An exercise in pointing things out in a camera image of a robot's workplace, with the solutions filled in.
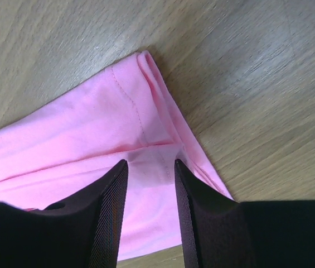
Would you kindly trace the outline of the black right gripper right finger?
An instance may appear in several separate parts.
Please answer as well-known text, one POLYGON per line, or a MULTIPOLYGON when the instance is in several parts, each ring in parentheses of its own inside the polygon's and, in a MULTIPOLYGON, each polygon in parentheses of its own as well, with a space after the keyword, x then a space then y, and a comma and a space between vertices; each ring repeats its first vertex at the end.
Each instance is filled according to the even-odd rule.
POLYGON ((315 267, 315 200, 238 203, 175 162, 186 267, 315 267))

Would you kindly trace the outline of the pink t shirt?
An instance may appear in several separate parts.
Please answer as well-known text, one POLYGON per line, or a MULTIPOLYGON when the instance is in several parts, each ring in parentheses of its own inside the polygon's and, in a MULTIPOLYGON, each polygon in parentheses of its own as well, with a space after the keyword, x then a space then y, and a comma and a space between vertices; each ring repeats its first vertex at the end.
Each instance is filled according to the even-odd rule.
POLYGON ((122 159, 129 175, 120 261, 181 244, 176 159, 230 196, 143 51, 0 130, 0 202, 43 209, 122 159))

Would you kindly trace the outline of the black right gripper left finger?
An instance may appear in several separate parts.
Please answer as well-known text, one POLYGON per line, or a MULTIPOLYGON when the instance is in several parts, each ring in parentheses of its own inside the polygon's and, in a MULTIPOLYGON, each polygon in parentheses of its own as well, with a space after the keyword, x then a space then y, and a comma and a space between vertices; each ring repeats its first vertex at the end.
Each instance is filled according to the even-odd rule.
POLYGON ((0 202, 0 267, 115 267, 127 184, 121 160, 43 210, 0 202))

